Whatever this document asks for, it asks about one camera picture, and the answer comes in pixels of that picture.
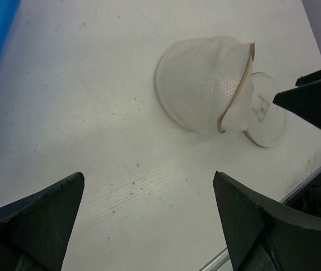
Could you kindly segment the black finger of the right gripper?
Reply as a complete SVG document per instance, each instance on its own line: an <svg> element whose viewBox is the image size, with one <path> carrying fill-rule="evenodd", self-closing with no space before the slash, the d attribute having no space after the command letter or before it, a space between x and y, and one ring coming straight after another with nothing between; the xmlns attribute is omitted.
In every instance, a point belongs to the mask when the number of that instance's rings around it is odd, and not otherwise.
<svg viewBox="0 0 321 271"><path fill-rule="evenodd" d="M313 82L316 82L318 80L321 80L321 70L313 72L311 74L308 74L306 76L301 76L300 78L297 79L295 85L297 87L310 84Z"/></svg>
<svg viewBox="0 0 321 271"><path fill-rule="evenodd" d="M278 93L273 104L321 130L321 82Z"/></svg>

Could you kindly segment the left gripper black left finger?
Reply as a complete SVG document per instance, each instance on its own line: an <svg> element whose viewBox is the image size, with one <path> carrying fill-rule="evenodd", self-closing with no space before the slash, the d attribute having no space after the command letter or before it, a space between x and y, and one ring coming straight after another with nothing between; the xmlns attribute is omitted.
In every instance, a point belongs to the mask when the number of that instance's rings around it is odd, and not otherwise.
<svg viewBox="0 0 321 271"><path fill-rule="evenodd" d="M85 178L74 173L0 208L0 270L61 270Z"/></svg>

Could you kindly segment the round beige mesh laundry bag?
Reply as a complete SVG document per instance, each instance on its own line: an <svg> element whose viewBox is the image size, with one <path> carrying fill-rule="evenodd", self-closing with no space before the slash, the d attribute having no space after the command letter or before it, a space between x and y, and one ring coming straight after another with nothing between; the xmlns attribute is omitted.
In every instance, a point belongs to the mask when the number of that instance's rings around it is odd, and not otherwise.
<svg viewBox="0 0 321 271"><path fill-rule="evenodd" d="M171 44L155 72L164 111L181 127L205 136L244 133L255 145L279 145L287 116L273 104L279 89L253 69L255 45L231 36L191 38Z"/></svg>

